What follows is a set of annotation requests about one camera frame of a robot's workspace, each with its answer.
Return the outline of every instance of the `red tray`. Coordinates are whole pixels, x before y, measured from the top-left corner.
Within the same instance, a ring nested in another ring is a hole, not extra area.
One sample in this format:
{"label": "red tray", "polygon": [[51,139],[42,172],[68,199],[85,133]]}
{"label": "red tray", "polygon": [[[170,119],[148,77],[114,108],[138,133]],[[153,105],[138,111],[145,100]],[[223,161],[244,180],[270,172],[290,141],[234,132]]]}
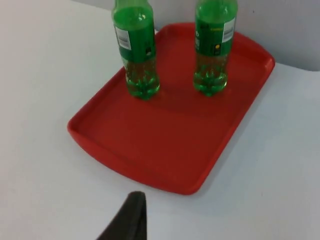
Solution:
{"label": "red tray", "polygon": [[67,128],[88,154],[119,174],[189,195],[205,181],[275,61],[236,33],[227,87],[206,97],[193,87],[195,25],[168,25],[155,40],[159,93],[149,101],[130,96],[122,68]]}

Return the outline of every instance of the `green bottle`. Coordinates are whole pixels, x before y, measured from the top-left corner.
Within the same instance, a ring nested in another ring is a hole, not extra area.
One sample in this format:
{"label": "green bottle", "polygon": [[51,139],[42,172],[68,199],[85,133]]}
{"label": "green bottle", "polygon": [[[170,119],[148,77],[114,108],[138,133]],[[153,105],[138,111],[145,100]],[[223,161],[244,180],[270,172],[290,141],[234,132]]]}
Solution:
{"label": "green bottle", "polygon": [[159,90],[154,13],[148,0],[115,0],[112,19],[131,95],[147,100]]}
{"label": "green bottle", "polygon": [[227,85],[226,66],[238,12],[237,0],[198,0],[195,9],[194,87],[212,96]]}

